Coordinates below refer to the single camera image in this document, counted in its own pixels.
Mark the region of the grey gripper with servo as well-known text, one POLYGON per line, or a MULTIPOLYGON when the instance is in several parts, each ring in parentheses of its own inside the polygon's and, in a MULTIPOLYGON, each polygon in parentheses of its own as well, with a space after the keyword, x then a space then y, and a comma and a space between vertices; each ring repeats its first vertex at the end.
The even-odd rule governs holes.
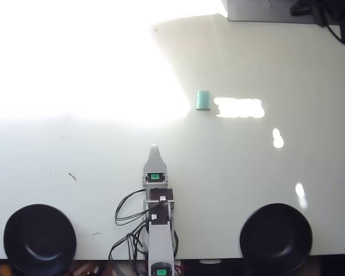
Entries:
POLYGON ((151 147, 147 166, 143 168, 143 174, 143 186, 145 188, 165 189, 168 186, 167 166, 163 165, 163 159, 156 144, 151 147))

